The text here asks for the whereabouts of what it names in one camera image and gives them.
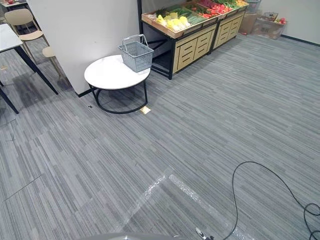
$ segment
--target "chair seat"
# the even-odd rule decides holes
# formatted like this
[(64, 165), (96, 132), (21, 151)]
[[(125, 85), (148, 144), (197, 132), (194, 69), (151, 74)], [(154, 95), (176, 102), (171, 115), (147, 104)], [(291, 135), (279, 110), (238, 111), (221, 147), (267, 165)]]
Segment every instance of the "chair seat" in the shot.
[(31, 41), (31, 40), (35, 40), (38, 39), (40, 37), (42, 37), (44, 35), (44, 33), (42, 31), (34, 31), (28, 34), (24, 34), (24, 35), (19, 35), (19, 39), (22, 41)]
[(42, 54), (46, 57), (46, 58), (52, 58), (55, 56), (55, 53), (52, 49), (52, 47), (47, 46), (46, 48), (42, 49)]

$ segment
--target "baseboard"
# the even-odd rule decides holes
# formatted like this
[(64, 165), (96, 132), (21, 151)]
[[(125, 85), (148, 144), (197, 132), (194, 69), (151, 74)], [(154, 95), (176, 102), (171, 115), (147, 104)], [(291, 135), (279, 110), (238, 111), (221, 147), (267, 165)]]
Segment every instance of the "baseboard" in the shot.
[(88, 89), (87, 91), (84, 91), (83, 93), (80, 93), (80, 94), (77, 94), (77, 95), (78, 95), (79, 98), (81, 98), (81, 97), (83, 97), (83, 96), (85, 96), (85, 95), (87, 95), (89, 93), (91, 93), (91, 89)]
[(315, 43), (315, 42), (312, 42), (312, 41), (302, 40), (302, 39), (300, 39), (300, 38), (296, 38), (296, 37), (293, 37), (293, 36), (287, 36), (287, 35), (281, 34), (281, 37), (284, 37), (284, 38), (287, 38), (287, 39), (292, 39), (292, 40), (295, 40), (295, 41), (298, 41), (298, 42), (302, 42), (302, 43), (306, 43), (306, 44), (311, 44), (311, 45), (315, 45), (315, 46), (320, 47), (320, 44), (318, 44), (318, 43)]

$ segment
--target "white tabletop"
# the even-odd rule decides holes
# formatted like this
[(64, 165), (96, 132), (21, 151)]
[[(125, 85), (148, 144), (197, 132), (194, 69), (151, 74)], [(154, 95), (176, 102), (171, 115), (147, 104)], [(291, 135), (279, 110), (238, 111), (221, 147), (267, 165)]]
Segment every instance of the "white tabletop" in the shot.
[(0, 24), (0, 53), (22, 44), (8, 24)]
[(12, 3), (12, 4), (9, 4), (9, 3), (7, 3), (7, 2), (6, 2), (6, 3), (0, 2), (0, 3), (1, 3), (2, 6), (8, 8), (8, 7), (12, 7), (12, 6), (19, 6), (19, 5), (21, 5), (21, 4), (27, 4), (27, 1), (24, 1), (24, 2), (18, 2), (18, 1), (16, 1), (16, 2), (14, 2), (14, 3)]
[(141, 83), (150, 73), (150, 68), (134, 72), (127, 67), (121, 55), (107, 56), (91, 63), (84, 72), (85, 80), (99, 89), (126, 89)]

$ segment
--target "gray carpet floor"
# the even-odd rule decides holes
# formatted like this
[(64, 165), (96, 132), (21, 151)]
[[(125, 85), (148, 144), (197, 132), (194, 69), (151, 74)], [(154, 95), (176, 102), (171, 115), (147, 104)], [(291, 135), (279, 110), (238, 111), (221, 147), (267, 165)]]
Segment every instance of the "gray carpet floor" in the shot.
[[(0, 239), (74, 240), (144, 232), (217, 240), (235, 223), (232, 174), (257, 161), (303, 205), (320, 204), (320, 48), (239, 35), (174, 75), (152, 72), (147, 115), (112, 115), (78, 98), (41, 40), (30, 43), (55, 95), (14, 50), (0, 54)], [(116, 110), (142, 86), (103, 93)], [(230, 240), (307, 240), (303, 209), (257, 165), (235, 176)], [(319, 217), (307, 215), (312, 230)]]

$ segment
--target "gray shopping basket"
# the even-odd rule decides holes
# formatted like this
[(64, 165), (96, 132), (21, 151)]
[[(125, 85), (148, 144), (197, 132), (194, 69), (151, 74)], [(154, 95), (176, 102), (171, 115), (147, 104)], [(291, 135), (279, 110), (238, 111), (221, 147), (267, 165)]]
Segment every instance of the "gray shopping basket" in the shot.
[(122, 45), (118, 48), (121, 50), (123, 63), (134, 72), (151, 68), (154, 50), (149, 47), (145, 35), (127, 37), (122, 40)]

